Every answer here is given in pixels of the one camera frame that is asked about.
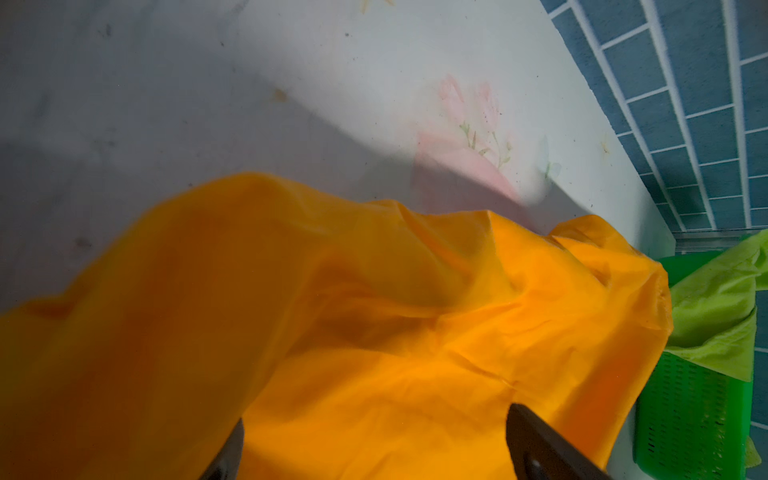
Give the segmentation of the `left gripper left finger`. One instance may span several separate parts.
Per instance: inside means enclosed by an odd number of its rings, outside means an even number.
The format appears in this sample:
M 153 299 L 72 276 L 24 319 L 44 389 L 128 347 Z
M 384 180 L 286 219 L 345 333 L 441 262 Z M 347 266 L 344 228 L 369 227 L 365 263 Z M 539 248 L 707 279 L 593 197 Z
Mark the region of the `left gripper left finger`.
M 200 480 L 235 480 L 241 463 L 244 438 L 243 421 L 239 420 Z

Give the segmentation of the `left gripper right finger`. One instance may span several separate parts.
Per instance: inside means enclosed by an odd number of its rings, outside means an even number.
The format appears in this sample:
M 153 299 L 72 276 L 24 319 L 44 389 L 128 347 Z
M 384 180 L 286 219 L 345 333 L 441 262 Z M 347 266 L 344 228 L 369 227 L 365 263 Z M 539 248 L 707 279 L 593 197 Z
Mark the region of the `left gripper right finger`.
M 518 479 L 610 479 L 610 476 L 523 404 L 510 405 L 505 438 Z

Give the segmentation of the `green perforated plastic basket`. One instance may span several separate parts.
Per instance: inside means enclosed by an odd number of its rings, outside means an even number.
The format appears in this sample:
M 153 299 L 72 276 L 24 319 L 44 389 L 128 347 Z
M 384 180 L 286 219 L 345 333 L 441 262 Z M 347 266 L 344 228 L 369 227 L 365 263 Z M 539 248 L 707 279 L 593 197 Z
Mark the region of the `green perforated plastic basket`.
M 743 382 L 664 350 L 637 404 L 634 459 L 654 479 L 743 479 L 753 380 Z

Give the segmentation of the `orange shorts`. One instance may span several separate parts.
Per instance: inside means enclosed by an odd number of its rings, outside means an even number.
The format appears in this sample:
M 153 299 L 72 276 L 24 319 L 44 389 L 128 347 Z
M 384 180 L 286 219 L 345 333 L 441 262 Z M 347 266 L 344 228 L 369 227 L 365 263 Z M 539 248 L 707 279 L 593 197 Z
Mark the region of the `orange shorts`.
M 596 216 L 541 236 L 262 174 L 137 221 L 1 318 L 5 479 L 510 479 L 528 406 L 599 467 L 673 329 Z

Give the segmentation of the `light green garment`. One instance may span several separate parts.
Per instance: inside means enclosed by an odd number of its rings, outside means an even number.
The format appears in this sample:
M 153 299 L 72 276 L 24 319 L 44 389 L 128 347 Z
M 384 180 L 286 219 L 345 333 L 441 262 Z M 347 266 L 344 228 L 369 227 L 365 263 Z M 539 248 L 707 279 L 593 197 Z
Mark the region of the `light green garment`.
M 736 380 L 752 381 L 756 294 L 767 289 L 767 232 L 722 252 L 671 257 L 665 269 L 674 323 L 665 351 Z

